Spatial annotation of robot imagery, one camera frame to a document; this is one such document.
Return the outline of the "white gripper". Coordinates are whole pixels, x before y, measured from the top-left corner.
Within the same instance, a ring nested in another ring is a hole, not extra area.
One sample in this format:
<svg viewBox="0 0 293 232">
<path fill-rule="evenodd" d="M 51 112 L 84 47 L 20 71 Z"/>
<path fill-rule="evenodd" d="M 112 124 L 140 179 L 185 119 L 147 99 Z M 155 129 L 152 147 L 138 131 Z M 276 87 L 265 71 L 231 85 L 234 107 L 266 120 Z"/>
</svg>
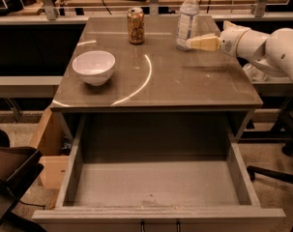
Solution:
<svg viewBox="0 0 293 232">
<path fill-rule="evenodd" d="M 220 39 L 217 36 L 194 37 L 186 40 L 186 46 L 190 49 L 206 51 L 220 49 L 223 53 L 236 57 L 238 43 L 249 28 L 225 20 L 223 22 L 223 29 L 220 33 Z"/>
</svg>

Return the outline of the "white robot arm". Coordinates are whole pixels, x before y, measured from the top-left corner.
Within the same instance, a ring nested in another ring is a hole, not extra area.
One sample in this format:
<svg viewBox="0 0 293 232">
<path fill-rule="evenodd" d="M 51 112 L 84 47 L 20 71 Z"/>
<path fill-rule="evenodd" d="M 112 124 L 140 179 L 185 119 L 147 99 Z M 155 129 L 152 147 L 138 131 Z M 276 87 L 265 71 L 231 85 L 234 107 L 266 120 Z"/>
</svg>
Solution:
<svg viewBox="0 0 293 232">
<path fill-rule="evenodd" d="M 230 56 L 246 59 L 266 74 L 288 76 L 293 83 L 293 29 L 281 28 L 266 34 L 225 21 L 219 37 L 196 36 L 186 40 L 186 46 L 208 51 L 220 49 Z"/>
</svg>

